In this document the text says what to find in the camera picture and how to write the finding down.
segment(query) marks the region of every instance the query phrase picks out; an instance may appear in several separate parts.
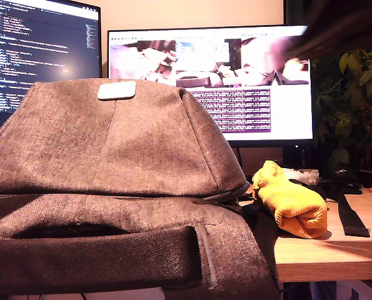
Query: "monitor screen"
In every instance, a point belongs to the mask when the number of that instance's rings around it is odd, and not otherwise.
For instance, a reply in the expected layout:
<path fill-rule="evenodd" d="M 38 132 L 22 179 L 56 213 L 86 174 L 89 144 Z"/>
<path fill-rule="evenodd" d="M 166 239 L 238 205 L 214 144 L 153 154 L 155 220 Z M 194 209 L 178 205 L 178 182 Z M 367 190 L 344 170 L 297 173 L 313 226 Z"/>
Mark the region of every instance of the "monitor screen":
<path fill-rule="evenodd" d="M 281 61 L 306 26 L 108 31 L 110 78 L 187 89 L 232 146 L 313 138 L 309 61 Z"/>
<path fill-rule="evenodd" d="M 0 127 L 36 81 L 100 78 L 100 45 L 99 7 L 0 0 Z"/>

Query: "dark screen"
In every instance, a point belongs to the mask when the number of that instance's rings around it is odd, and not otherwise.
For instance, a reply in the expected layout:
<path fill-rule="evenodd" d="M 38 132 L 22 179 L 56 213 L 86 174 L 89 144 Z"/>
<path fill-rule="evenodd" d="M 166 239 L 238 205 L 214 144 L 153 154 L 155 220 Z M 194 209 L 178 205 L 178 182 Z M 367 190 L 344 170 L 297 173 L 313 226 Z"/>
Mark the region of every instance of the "dark screen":
<path fill-rule="evenodd" d="M 0 127 L 35 82 L 101 77 L 99 8 L 28 3 L 0 1 Z"/>

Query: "wall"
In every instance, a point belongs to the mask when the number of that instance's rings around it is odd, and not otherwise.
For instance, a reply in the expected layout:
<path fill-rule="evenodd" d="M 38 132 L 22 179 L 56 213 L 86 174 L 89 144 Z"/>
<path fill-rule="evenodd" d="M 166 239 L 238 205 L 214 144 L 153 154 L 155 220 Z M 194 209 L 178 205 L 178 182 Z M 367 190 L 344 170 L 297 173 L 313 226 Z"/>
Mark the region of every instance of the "wall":
<path fill-rule="evenodd" d="M 101 7 L 103 76 L 108 30 L 247 26 L 283 23 L 283 0 L 79 0 Z M 267 159 L 282 160 L 282 148 L 241 149 L 245 174 Z"/>

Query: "white object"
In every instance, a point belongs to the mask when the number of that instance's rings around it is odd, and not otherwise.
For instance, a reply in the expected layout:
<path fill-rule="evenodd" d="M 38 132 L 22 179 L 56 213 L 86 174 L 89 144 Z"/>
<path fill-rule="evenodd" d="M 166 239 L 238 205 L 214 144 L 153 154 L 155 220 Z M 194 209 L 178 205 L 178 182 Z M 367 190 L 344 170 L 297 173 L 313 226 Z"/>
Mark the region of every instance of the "white object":
<path fill-rule="evenodd" d="M 130 99 L 136 95 L 136 81 L 121 81 L 100 85 L 99 100 Z"/>
<path fill-rule="evenodd" d="M 310 171 L 296 171 L 283 167 L 282 170 L 288 179 L 297 179 L 310 186 L 315 185 L 319 179 L 319 171 L 316 169 Z"/>

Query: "gray fabric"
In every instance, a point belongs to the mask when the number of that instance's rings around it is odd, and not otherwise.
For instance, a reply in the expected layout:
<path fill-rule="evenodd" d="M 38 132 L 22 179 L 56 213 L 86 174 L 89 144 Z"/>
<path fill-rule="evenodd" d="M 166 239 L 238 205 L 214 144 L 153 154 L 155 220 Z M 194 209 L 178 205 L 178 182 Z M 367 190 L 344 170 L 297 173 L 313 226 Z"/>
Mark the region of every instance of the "gray fabric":
<path fill-rule="evenodd" d="M 221 131 L 190 93 L 138 81 L 130 100 L 98 100 L 99 86 L 111 81 L 31 88 L 0 130 L 0 193 L 203 198 L 246 182 Z"/>
<path fill-rule="evenodd" d="M 2 217 L 0 239 L 29 228 L 66 224 L 103 224 L 128 233 L 192 226 L 199 240 L 202 285 L 165 289 L 166 300 L 277 299 L 268 263 L 244 219 L 223 207 L 193 200 L 47 194 Z"/>
<path fill-rule="evenodd" d="M 203 281 L 166 287 L 167 300 L 277 299 L 243 218 L 197 204 L 232 200 L 249 186 L 208 113 L 184 89 L 148 81 L 137 81 L 132 99 L 99 101 L 108 82 L 37 83 L 1 128 L 0 194 L 44 195 L 1 216 L 0 239 L 68 224 L 127 233 L 192 226 Z"/>

